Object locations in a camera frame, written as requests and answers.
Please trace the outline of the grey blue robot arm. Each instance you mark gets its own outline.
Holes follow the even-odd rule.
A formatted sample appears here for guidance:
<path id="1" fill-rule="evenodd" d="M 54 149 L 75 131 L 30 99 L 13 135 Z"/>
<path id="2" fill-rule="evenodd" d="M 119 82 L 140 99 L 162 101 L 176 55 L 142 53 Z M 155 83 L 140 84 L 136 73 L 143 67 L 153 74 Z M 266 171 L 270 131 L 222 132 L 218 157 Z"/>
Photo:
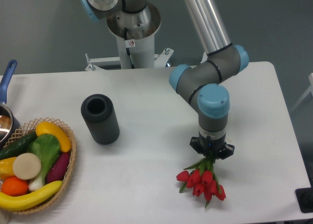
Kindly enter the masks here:
<path id="1" fill-rule="evenodd" d="M 147 0 L 79 0 L 87 16 L 106 19 L 116 37 L 122 69 L 156 66 L 155 34 L 161 17 Z M 234 146 L 225 141 L 230 100 L 222 82 L 244 70 L 249 56 L 234 45 L 224 27 L 214 0 L 184 0 L 195 26 L 206 60 L 196 67 L 179 65 L 169 76 L 169 84 L 197 113 L 199 135 L 191 147 L 214 159 L 233 155 Z"/>

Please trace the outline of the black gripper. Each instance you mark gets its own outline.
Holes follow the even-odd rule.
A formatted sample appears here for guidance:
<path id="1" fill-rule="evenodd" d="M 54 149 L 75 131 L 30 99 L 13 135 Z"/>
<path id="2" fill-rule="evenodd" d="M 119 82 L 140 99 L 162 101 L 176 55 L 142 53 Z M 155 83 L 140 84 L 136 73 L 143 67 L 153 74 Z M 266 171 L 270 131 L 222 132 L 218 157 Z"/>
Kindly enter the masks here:
<path id="1" fill-rule="evenodd" d="M 204 157 L 213 157 L 215 164 L 219 159 L 226 159 L 234 154 L 235 146 L 227 144 L 225 136 L 219 139 L 213 139 L 211 136 L 204 138 L 201 134 L 199 137 L 192 137 L 190 146 Z"/>

